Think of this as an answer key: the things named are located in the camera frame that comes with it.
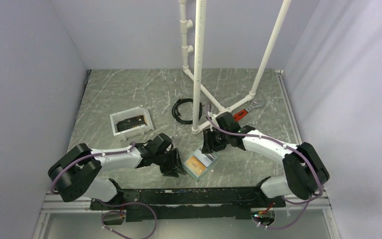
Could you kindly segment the green card holder wallet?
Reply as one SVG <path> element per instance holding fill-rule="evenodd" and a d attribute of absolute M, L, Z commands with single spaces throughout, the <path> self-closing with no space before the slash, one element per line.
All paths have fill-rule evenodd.
<path fill-rule="evenodd" d="M 216 153 L 202 153 L 202 145 L 195 150 L 192 155 L 183 161 L 184 170 L 195 181 L 199 181 L 211 167 L 217 162 L 218 155 Z"/>

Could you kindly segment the white plastic card tray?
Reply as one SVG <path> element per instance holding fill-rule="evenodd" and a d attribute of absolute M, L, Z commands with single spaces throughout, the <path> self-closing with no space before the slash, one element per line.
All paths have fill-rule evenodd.
<path fill-rule="evenodd" d="M 113 113 L 109 118 L 113 135 L 124 141 L 154 130 L 149 111 L 142 107 Z"/>

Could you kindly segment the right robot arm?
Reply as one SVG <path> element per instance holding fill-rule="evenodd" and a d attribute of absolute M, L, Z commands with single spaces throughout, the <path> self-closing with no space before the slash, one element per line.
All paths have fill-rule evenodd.
<path fill-rule="evenodd" d="M 324 193 L 330 174 L 312 144 L 286 143 L 268 136 L 252 126 L 241 126 L 229 112 L 215 120 L 207 118 L 210 128 L 203 130 L 203 153 L 213 153 L 232 146 L 267 157 L 284 169 L 284 174 L 268 177 L 256 186 L 254 200 L 261 207 L 276 197 L 295 195 L 308 202 Z"/>

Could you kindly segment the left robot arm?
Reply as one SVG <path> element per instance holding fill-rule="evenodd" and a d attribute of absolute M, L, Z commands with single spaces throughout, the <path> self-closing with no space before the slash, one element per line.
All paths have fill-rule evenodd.
<path fill-rule="evenodd" d="M 110 209 L 117 209 L 123 202 L 121 187 L 115 180 L 103 179 L 99 174 L 153 164 L 159 166 L 163 176 L 178 178 L 186 174 L 179 150 L 164 133 L 146 142 L 132 142 L 117 149 L 92 149 L 80 143 L 48 170 L 51 192 L 60 195 L 64 202 L 89 197 L 103 201 Z"/>

